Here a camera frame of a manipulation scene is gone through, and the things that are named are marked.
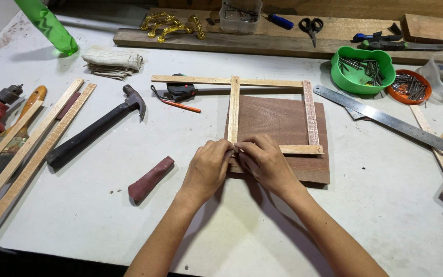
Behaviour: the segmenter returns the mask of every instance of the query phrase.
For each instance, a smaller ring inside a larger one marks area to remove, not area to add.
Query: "orange pencil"
[[[186,105],[182,105],[182,104],[179,104],[179,103],[175,103],[175,102],[167,101],[167,100],[163,100],[163,99],[160,99],[160,101],[162,101],[165,104],[169,104],[169,105],[181,108],[181,109],[185,109],[185,110],[190,110],[190,111],[193,111],[193,112],[201,113],[201,110],[197,109],[197,108],[189,107],[189,106],[186,106]]]

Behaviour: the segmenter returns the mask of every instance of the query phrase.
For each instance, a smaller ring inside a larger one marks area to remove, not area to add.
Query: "hand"
[[[197,149],[177,196],[185,203],[200,208],[225,180],[228,161],[234,153],[227,140],[208,141]]]
[[[239,153],[242,166],[276,196],[284,199],[295,188],[303,187],[270,135],[247,136],[235,147],[244,151]]]

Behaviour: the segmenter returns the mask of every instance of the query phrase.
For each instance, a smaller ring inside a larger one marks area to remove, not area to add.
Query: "green bowl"
[[[338,60],[340,57],[349,59],[358,58],[363,60],[377,60],[379,71],[382,73],[382,75],[384,75],[384,80],[382,80],[383,85],[380,87],[365,85],[371,80],[370,77],[365,75],[365,70],[355,70],[350,66],[347,66],[349,72],[344,70],[345,74],[343,75],[338,65]],[[396,71],[394,71],[394,67],[392,66],[391,56],[382,50],[369,51],[354,49],[349,46],[342,46],[331,59],[331,65],[331,77],[336,85],[342,90],[351,93],[376,94],[392,84],[396,78]]]

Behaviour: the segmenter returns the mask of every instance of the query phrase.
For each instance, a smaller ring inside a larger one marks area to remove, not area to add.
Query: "steel ruler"
[[[432,135],[427,131],[424,131],[402,120],[376,110],[370,106],[367,106],[366,104],[357,102],[349,97],[346,97],[342,94],[337,93],[336,91],[332,91],[321,85],[317,85],[314,87],[314,93],[319,94],[324,98],[350,108],[363,115],[366,115],[367,117],[370,117],[377,122],[389,126],[392,129],[397,130],[398,132],[411,136],[414,139],[425,142],[426,144],[443,151],[443,139],[439,138],[436,135]]]

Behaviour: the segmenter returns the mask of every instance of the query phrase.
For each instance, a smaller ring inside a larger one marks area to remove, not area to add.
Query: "blue screwdriver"
[[[285,19],[283,17],[279,17],[278,15],[275,15],[274,13],[270,13],[267,14],[265,12],[261,12],[264,13],[265,15],[268,16],[268,19],[273,22],[274,24],[285,28],[285,29],[292,29],[293,28],[293,22],[289,21],[288,19]]]

